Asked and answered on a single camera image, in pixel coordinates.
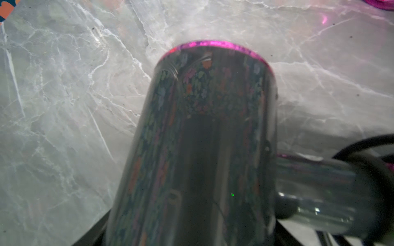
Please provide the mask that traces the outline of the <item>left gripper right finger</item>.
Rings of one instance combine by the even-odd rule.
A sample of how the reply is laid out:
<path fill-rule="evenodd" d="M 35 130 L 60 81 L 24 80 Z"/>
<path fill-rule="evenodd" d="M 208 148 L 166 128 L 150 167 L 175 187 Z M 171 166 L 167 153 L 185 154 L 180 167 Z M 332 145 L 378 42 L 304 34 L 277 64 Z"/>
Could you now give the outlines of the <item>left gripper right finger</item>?
<path fill-rule="evenodd" d="M 275 246 L 303 246 L 294 236 L 292 236 L 279 221 L 276 221 L 274 231 Z"/>

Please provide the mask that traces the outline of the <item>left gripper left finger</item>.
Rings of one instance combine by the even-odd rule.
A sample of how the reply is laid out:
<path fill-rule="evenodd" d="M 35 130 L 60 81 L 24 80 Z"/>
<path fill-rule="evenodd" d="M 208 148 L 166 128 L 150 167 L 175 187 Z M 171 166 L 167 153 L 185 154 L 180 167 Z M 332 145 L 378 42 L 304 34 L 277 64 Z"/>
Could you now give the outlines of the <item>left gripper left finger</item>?
<path fill-rule="evenodd" d="M 72 246 L 103 246 L 110 210 Z"/>

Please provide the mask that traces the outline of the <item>dark grey hair dryer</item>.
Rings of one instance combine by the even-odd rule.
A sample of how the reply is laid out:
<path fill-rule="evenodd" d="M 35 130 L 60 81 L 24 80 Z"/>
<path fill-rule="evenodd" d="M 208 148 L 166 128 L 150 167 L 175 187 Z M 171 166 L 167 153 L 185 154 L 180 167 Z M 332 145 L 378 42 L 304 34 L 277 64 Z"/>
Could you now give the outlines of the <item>dark grey hair dryer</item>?
<path fill-rule="evenodd" d="M 381 10 L 394 11 L 394 0 L 364 0 L 364 2 Z"/>
<path fill-rule="evenodd" d="M 104 246 L 274 246 L 276 221 L 394 243 L 394 172 L 356 142 L 332 158 L 277 151 L 278 88 L 258 54 L 196 41 L 157 64 Z"/>

